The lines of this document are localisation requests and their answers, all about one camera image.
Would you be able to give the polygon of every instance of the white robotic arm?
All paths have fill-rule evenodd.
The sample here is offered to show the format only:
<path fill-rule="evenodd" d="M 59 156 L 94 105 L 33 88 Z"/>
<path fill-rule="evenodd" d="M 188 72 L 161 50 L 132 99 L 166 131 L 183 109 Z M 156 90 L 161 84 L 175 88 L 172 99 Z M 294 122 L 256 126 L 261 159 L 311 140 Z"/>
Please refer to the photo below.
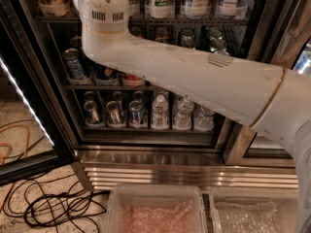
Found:
<path fill-rule="evenodd" d="M 187 96 L 284 147 L 294 157 L 300 184 L 296 231 L 308 232 L 309 77 L 278 66 L 136 38 L 127 29 L 128 0 L 74 1 L 88 58 Z"/>

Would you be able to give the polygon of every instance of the refrigerator door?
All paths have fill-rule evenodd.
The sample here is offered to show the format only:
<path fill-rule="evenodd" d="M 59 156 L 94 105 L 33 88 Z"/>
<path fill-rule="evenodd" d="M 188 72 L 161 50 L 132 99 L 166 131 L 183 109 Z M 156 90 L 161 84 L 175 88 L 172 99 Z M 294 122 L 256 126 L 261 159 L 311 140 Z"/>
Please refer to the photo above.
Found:
<path fill-rule="evenodd" d="M 21 18 L 17 17 L 14 9 L 17 7 L 13 8 L 9 0 L 0 0 L 0 69 L 2 81 L 11 85 L 11 91 L 14 95 L 16 92 L 18 100 L 24 104 L 24 113 L 32 115 L 33 121 L 31 123 L 37 123 L 42 131 L 40 135 L 46 143 L 42 150 L 37 151 L 35 148 L 41 139 L 35 143 L 31 140 L 25 153 L 22 153 L 22 149 L 16 156 L 12 156 L 12 154 L 4 156 L 1 160 L 3 165 L 0 166 L 0 185 L 29 178 L 74 161 L 72 148 L 64 141 L 66 136 L 59 131 L 60 119 L 55 112 L 52 95 L 42 88 L 44 81 L 40 80 L 34 71 L 35 64 L 40 64 L 36 62 L 36 56 L 40 53 L 38 51 L 35 53 L 34 45 L 30 45 L 29 38 L 31 35 L 27 35 L 21 27 Z M 8 140 L 5 131 L 22 124 L 22 122 L 16 123 L 13 119 L 10 120 L 10 115 L 9 111 L 8 114 L 2 116 L 7 117 L 6 121 L 9 123 L 0 125 L 1 142 Z"/>
<path fill-rule="evenodd" d="M 267 0 L 248 58 L 292 69 L 311 36 L 310 10 L 311 0 Z M 290 155 L 263 135 L 240 125 L 234 131 L 239 133 L 231 136 L 226 164 L 294 166 Z"/>

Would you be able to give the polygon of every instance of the tangled cable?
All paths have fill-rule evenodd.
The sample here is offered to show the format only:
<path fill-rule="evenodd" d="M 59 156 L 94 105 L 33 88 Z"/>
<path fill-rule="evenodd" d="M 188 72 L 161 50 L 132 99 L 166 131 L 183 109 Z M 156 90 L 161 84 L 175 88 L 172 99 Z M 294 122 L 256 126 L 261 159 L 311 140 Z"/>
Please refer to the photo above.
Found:
<path fill-rule="evenodd" d="M 60 194 L 48 194 L 45 193 L 43 189 L 44 183 L 54 183 L 63 179 L 67 179 L 71 176 L 66 176 L 60 179 L 52 180 L 49 182 L 37 182 L 34 179 L 29 179 L 19 186 L 17 186 L 6 200 L 6 206 L 3 208 L 5 215 L 10 217 L 23 218 L 26 224 L 30 227 L 55 227 L 56 232 L 58 232 L 57 226 L 65 222 L 70 221 L 75 227 L 77 227 L 81 232 L 85 232 L 78 224 L 75 222 L 78 219 L 86 219 L 94 224 L 97 232 L 100 229 L 97 223 L 91 218 L 92 216 L 99 216 L 107 212 L 106 208 L 99 202 L 94 200 L 94 197 L 107 194 L 107 192 L 85 192 L 80 190 L 78 192 L 72 192 L 72 189 L 79 183 L 75 182 L 71 185 L 67 192 L 61 192 Z M 22 212 L 16 212 L 12 209 L 12 198 L 19 189 L 23 186 L 28 185 L 24 190 L 24 201 L 27 203 L 27 208 Z M 34 201 L 30 202 L 28 195 L 31 188 L 36 185 L 42 196 L 38 197 Z M 90 205 L 96 205 L 100 209 L 99 213 L 88 214 L 87 210 Z"/>

